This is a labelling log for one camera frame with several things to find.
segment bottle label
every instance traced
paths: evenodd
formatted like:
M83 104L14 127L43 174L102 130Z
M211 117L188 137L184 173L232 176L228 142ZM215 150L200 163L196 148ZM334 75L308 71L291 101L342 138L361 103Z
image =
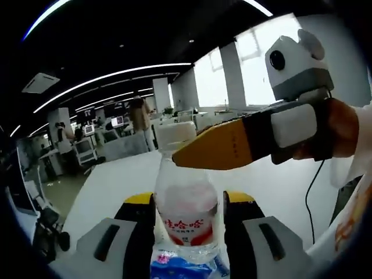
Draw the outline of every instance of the bottle label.
M200 246L214 240L213 223L215 210L180 216L160 214L170 239L179 246Z

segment plastic water bottle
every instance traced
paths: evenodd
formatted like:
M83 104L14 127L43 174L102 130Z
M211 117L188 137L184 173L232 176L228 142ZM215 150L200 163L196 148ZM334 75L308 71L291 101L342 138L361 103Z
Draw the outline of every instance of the plastic water bottle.
M176 166L171 156L185 141L196 137L193 122L164 127L155 202L162 222L177 246L177 253L191 263L207 263L219 252L218 199L204 170Z

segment white shirt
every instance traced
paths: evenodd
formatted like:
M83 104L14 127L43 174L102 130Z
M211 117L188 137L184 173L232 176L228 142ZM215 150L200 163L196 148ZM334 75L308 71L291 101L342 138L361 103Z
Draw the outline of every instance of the white shirt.
M57 142L58 150L60 154L68 153L72 150L70 141L67 139L64 128L62 129L62 141Z
M341 188L354 178L363 177L345 208L308 250L315 264L330 262L345 250L372 197L372 103L363 108L355 108L355 112L359 121L355 154L350 158L332 158L332 184Z

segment black cable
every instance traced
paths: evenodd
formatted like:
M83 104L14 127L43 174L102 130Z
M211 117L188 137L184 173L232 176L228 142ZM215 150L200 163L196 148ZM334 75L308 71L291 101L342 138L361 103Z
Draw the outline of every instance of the black cable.
M310 224L312 225L312 235L313 235L313 244L315 243L315 236L314 236L314 224L313 224L313 217L312 217L312 213L309 209L309 205L307 205L307 196L309 195L309 192L310 192L310 189L312 188L313 184L314 184L314 181L316 179L316 177L318 176L320 170L321 170L321 167L323 167L323 164L326 160L323 160L322 163L320 164L319 166L319 169L318 171L316 172L314 178L313 178L313 181L310 183L310 186L309 186L309 189L307 189L307 192L306 192L306 195L305 195L305 205L306 205L306 208L307 208L307 211L309 212L309 217L310 217Z

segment ceiling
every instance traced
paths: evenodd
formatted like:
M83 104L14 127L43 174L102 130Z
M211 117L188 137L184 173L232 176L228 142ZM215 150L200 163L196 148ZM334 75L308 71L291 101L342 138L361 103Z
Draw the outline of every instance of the ceiling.
M45 124L48 112L58 106L67 106L73 115L76 108L100 99L149 88L154 77L166 74L172 82L192 65L131 71L104 78L72 90L33 113L69 88L135 67L194 63L215 47L231 42L235 35L268 19L242 0L71 0L23 40L30 26L55 1L8 2L3 12L7 11L6 18L16 20L9 23L5 17L1 19L2 41L6 43L0 53L3 95L0 125L7 134L22 125L15 137L27 136ZM321 1L258 2L274 16L328 11ZM39 72L60 81L42 94L22 93Z

